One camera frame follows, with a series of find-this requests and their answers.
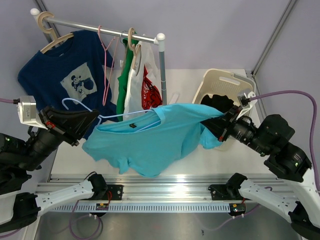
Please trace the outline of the light blue wire hanger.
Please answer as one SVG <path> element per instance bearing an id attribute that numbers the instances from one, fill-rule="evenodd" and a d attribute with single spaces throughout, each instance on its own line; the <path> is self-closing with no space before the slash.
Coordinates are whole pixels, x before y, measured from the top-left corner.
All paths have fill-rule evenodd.
<path id="1" fill-rule="evenodd" d="M 61 101 L 61 104 L 64 106 L 64 108 L 65 108 L 66 110 L 69 110 L 69 107 L 68 107 L 68 106 L 66 105 L 66 103 L 65 103 L 66 101 L 76 102 L 76 103 L 80 104 L 82 107 L 84 107 L 86 110 L 88 110 L 89 112 L 93 112 L 92 109 L 90 109 L 89 107 L 87 107 L 87 106 L 86 106 L 85 104 L 83 104 L 81 101 L 79 101 L 79 100 L 77 100 L 77 99 L 74 99 L 74 98 L 70 98 L 70 97 L 63 98 L 62 101 Z M 134 112 L 129 112 L 129 113 L 109 115 L 109 116 L 105 116 L 105 115 L 99 114 L 98 117 L 97 117 L 97 118 L 99 119 L 98 124 L 100 124 L 100 123 L 102 122 L 102 119 L 111 119 L 111 118 L 117 118 L 117 117 L 129 116 L 129 115 L 136 115 L 136 114 L 139 114 L 139 113 L 147 113 L 147 112 L 153 112 L 153 111 L 154 111 L 154 109 L 151 108 L 151 109 L 144 109 L 144 110 L 139 110 L 139 111 L 134 111 Z M 161 122 L 161 120 L 158 120 L 158 121 L 156 121 L 155 123 L 152 123 L 152 124 L 150 124 L 150 125 L 148 125 L 148 126 L 145 126 L 145 127 L 141 128 L 140 130 L 137 130 L 137 132 L 140 132 L 140 131 L 142 131 L 142 130 L 144 130 L 144 129 L 147 129 L 148 127 L 153 126 L 153 125 L 155 125 L 155 124 L 157 124 L 157 123 L 160 123 L 160 122 Z"/>

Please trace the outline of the light blue t shirt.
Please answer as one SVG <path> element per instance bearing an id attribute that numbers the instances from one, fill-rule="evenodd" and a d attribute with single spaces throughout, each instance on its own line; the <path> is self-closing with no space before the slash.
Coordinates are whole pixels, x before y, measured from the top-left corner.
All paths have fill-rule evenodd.
<path id="1" fill-rule="evenodd" d="M 199 145 L 204 149 L 220 146 L 202 125 L 220 116 L 222 112 L 203 104 L 159 106 L 132 119 L 96 126 L 82 149 L 95 161 L 107 160 L 120 174 L 133 169 L 152 178 Z"/>

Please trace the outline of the black t shirt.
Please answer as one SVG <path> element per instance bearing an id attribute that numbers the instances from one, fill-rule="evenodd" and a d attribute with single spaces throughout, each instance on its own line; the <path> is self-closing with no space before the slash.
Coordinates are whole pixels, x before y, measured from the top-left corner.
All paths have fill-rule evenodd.
<path id="1" fill-rule="evenodd" d="M 215 108 L 222 113 L 226 113 L 234 106 L 234 101 L 228 98 L 226 95 L 222 96 L 214 94 L 212 97 L 210 97 L 207 94 L 202 98 L 200 104 Z"/>

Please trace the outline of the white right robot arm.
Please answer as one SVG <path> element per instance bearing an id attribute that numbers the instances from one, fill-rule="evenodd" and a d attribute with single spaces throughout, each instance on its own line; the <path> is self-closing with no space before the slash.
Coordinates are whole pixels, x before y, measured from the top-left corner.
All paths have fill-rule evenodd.
<path id="1" fill-rule="evenodd" d="M 294 198 L 279 196 L 260 187 L 240 173 L 234 173 L 226 184 L 208 187 L 212 199 L 252 200 L 277 213 L 293 230 L 308 240 L 320 238 L 320 196 L 316 188 L 313 163 L 305 152 L 290 143 L 295 130 L 279 114 L 268 115 L 259 127 L 241 108 L 233 106 L 224 115 L 209 118 L 202 124 L 220 142 L 233 137 L 262 157 L 264 165 L 278 179 L 286 182 Z"/>

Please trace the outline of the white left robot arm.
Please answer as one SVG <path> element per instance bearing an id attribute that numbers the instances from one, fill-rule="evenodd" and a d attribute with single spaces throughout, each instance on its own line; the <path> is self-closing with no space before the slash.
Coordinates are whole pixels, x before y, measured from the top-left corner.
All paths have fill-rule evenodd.
<path id="1" fill-rule="evenodd" d="M 108 186 L 101 174 L 91 173 L 82 182 L 45 194 L 21 192 L 32 171 L 61 143 L 78 146 L 89 127 L 99 116 L 98 110 L 65 111 L 47 106 L 32 113 L 18 108 L 21 123 L 29 126 L 29 139 L 0 135 L 0 232 L 18 231 L 38 217 L 65 203 L 78 200 L 101 200 Z"/>

